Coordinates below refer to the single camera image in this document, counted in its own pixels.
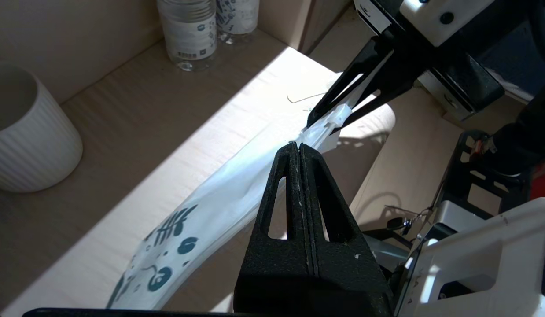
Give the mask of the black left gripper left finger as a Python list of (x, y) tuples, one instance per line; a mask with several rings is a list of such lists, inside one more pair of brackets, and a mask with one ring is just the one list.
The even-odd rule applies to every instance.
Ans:
[[(250, 242), (234, 290), (234, 312), (293, 314), (305, 297), (309, 278), (309, 229), (303, 202), (299, 150), (295, 142), (281, 147), (254, 222)], [(287, 239), (269, 236), (276, 196), (285, 179)]]

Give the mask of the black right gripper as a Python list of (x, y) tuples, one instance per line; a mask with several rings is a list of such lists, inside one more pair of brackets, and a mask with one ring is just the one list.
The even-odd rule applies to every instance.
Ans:
[[(471, 86), (480, 83), (479, 68), (475, 66), (473, 58), (457, 36), (454, 35), (452, 39), (435, 47), (400, 14), (387, 14), (387, 18), (390, 20), (389, 32), (393, 34), (397, 47), (405, 49), (412, 55), (414, 62), (424, 66), (440, 82), (450, 86)], [(391, 46), (383, 43), (378, 37), (371, 38), (311, 110), (307, 117), (307, 124), (315, 124), (348, 97), (369, 74), (374, 72), (377, 66), (383, 64), (384, 58), (391, 52)], [(355, 110), (345, 120), (343, 126), (336, 128), (333, 132), (339, 132), (361, 117), (411, 90), (420, 75), (421, 68), (417, 66), (408, 66), (404, 69), (397, 66), (384, 66), (365, 88), (359, 97), (359, 102), (376, 90), (379, 90), (378, 96)]]

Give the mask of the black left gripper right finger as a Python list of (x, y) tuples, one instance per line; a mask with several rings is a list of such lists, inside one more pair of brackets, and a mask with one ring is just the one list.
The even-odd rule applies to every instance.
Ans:
[(320, 315), (391, 315), (393, 293), (323, 156), (300, 147), (306, 248)]

